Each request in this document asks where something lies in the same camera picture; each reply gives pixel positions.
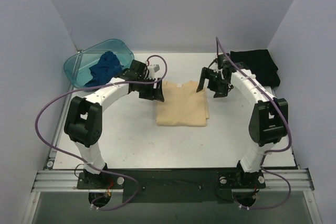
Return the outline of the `beige t shirt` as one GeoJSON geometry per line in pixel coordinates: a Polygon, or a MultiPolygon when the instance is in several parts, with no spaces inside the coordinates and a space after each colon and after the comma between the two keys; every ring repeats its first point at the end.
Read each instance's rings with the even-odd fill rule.
{"type": "Polygon", "coordinates": [[[161,126],[204,127],[209,119],[205,89],[197,92],[198,83],[172,83],[162,85],[164,102],[156,103],[156,124],[161,126]]]}

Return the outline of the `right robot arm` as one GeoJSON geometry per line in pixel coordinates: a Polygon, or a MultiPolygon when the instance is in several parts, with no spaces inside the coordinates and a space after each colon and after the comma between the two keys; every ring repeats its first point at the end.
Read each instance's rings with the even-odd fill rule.
{"type": "Polygon", "coordinates": [[[234,174],[235,183],[246,187],[253,181],[252,173],[261,170],[266,155],[289,135],[288,103],[268,92],[244,63],[234,63],[226,54],[221,54],[212,64],[217,64],[217,69],[202,68],[196,91],[202,91],[208,80],[207,88],[214,92],[214,98],[224,98],[235,88],[253,105],[248,126],[252,142],[237,164],[240,170],[234,174]]]}

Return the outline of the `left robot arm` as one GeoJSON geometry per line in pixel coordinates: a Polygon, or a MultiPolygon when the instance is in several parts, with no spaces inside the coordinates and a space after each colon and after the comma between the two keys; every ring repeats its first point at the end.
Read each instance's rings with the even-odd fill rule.
{"type": "Polygon", "coordinates": [[[108,182],[107,164],[101,156],[98,140],[102,135],[103,112],[118,99],[137,92],[140,99],[163,102],[162,81],[156,78],[159,65],[133,60],[108,82],[83,98],[75,96],[65,121],[64,132],[69,136],[85,159],[83,174],[95,188],[103,188],[108,182]]]}

